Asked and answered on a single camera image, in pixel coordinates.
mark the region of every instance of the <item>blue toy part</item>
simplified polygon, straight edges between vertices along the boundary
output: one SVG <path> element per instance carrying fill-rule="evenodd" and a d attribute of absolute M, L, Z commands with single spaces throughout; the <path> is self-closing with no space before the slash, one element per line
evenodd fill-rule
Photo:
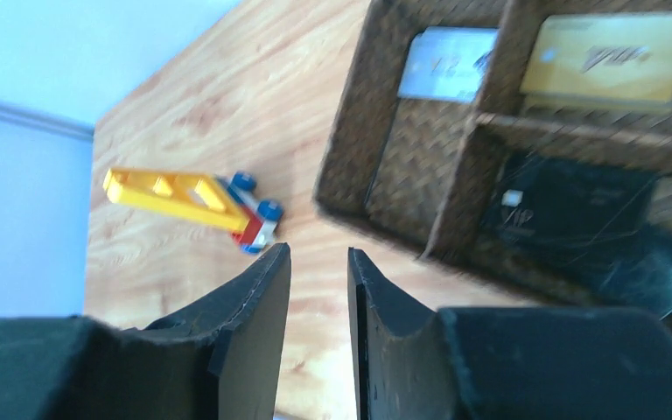
<path fill-rule="evenodd" d="M 255 247 L 253 245 L 241 245 L 241 251 L 243 251 L 246 254 L 255 256 L 258 255 L 260 252 L 262 252 L 263 248 Z"/>
<path fill-rule="evenodd" d="M 266 221 L 280 221 L 284 214 L 284 207 L 278 201 L 265 199 L 259 203 L 256 212 Z"/>
<path fill-rule="evenodd" d="M 248 172 L 238 171 L 233 176 L 230 184 L 240 190 L 250 193 L 256 188 L 256 178 Z"/>

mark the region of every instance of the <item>white wall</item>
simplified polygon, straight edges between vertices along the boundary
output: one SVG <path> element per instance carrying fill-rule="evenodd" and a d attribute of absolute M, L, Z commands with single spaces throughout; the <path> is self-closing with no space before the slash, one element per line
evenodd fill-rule
<path fill-rule="evenodd" d="M 91 154 L 0 122 L 0 317 L 82 312 Z"/>
<path fill-rule="evenodd" d="M 94 125 L 240 0 L 0 0 L 0 102 Z"/>

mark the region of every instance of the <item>toy truck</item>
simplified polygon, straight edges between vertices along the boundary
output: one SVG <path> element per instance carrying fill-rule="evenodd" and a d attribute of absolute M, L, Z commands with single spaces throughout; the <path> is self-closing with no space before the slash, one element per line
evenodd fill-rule
<path fill-rule="evenodd" d="M 227 179 L 112 168 L 104 179 L 111 202 L 226 230 L 241 251 L 251 255 L 277 240 L 274 231 L 284 214 L 279 202 L 256 199 L 255 189 L 256 179 L 245 171 Z"/>

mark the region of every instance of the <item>yellow ladder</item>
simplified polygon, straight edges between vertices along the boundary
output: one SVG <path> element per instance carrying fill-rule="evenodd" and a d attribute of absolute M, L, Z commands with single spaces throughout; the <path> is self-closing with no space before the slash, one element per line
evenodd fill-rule
<path fill-rule="evenodd" d="M 104 179 L 110 201 L 241 233 L 249 217 L 226 187 L 203 173 L 112 168 Z"/>

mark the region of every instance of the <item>brown organizer tray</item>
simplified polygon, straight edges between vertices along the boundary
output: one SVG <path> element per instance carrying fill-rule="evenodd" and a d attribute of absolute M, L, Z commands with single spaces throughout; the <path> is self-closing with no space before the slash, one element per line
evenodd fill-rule
<path fill-rule="evenodd" d="M 506 73 L 526 66 L 549 14 L 655 10 L 672 10 L 672 1 L 373 0 L 318 177 L 318 211 L 415 257 L 517 291 L 599 304 L 587 289 L 481 232 L 480 221 L 507 156 L 521 149 L 670 176 L 660 181 L 649 220 L 672 231 L 672 117 L 651 124 L 642 115 L 522 112 L 522 74 Z M 410 42 L 433 25 L 500 26 L 475 103 L 397 97 Z M 665 322 L 672 328 L 672 312 Z"/>

